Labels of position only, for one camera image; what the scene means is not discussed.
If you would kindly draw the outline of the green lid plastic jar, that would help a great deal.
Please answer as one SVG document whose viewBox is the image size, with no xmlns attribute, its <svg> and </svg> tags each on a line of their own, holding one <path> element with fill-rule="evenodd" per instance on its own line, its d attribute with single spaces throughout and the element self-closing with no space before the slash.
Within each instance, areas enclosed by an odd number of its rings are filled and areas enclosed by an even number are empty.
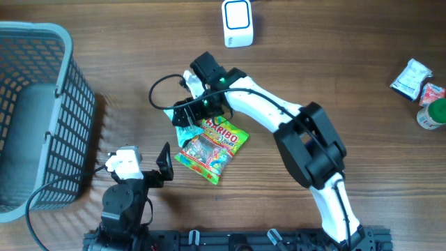
<svg viewBox="0 0 446 251">
<path fill-rule="evenodd" d="M 418 124 L 427 130 L 445 125 L 445 99 L 441 98 L 428 104 L 417 113 Z"/>
</svg>

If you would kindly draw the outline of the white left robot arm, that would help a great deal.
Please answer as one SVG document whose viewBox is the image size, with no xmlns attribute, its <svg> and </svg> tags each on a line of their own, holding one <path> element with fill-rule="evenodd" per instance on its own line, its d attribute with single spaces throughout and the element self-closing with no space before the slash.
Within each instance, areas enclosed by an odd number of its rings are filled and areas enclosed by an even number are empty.
<svg viewBox="0 0 446 251">
<path fill-rule="evenodd" d="M 143 171 L 140 168 L 142 155 L 138 146 L 122 146 L 109 153 L 105 169 L 116 184 L 102 196 L 101 223 L 95 231 L 84 234 L 83 249 L 93 250 L 157 250 L 142 216 L 151 188 L 162 188 L 164 182 L 174 179 L 170 144 L 164 144 L 157 157 L 157 169 Z"/>
</svg>

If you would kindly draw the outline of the white paper tissue pack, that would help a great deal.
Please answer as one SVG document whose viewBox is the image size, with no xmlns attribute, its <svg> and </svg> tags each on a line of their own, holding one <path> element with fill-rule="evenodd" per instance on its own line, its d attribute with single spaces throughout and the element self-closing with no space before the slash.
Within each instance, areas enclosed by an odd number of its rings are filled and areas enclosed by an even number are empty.
<svg viewBox="0 0 446 251">
<path fill-rule="evenodd" d="M 420 94 L 423 81 L 432 77 L 432 70 L 411 59 L 400 75 L 391 83 L 390 88 L 410 101 L 415 101 Z"/>
</svg>

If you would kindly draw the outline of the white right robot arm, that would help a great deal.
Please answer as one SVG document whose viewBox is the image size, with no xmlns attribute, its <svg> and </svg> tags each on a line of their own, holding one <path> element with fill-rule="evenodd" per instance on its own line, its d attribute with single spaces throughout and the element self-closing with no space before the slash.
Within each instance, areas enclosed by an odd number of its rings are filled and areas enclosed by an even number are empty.
<svg viewBox="0 0 446 251">
<path fill-rule="evenodd" d="M 245 72 L 225 70 L 208 52 L 180 75 L 180 85 L 192 95 L 174 104 L 175 126 L 215 118 L 225 107 L 251 117 L 272 133 L 291 177 L 311 191 L 328 246 L 338 250 L 374 246 L 372 233 L 354 215 L 346 193 L 346 147 L 320 105 L 302 106 L 278 98 Z"/>
</svg>

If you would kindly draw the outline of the Haribo gummy candy bag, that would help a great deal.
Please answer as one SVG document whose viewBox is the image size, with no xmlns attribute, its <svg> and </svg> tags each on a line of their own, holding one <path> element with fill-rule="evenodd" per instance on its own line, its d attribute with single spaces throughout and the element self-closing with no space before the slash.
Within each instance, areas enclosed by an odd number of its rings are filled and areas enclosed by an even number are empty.
<svg viewBox="0 0 446 251">
<path fill-rule="evenodd" d="M 223 116 L 203 120 L 200 128 L 203 132 L 191 138 L 175 159 L 217 185 L 225 167 L 248 140 L 249 134 Z"/>
</svg>

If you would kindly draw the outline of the teal wet wipes pack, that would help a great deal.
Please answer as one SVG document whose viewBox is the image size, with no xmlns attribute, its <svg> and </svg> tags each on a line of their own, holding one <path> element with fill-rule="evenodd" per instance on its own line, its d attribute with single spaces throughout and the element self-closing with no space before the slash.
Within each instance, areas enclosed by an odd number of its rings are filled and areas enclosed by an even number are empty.
<svg viewBox="0 0 446 251">
<path fill-rule="evenodd" d="M 196 125 L 189 125 L 184 128 L 176 125 L 174 127 L 176 129 L 178 145 L 180 147 L 184 147 L 184 145 L 187 145 L 188 141 L 193 137 L 203 133 L 203 129 Z"/>
</svg>

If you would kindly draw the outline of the red Kleenex tissue pack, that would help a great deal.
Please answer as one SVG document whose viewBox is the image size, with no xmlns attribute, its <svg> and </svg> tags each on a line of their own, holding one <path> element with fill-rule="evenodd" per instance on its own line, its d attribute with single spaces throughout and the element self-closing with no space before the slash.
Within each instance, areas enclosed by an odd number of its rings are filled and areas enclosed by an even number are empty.
<svg viewBox="0 0 446 251">
<path fill-rule="evenodd" d="M 420 96 L 419 106 L 426 107 L 435 100 L 445 97 L 445 88 L 428 82 L 424 85 Z"/>
</svg>

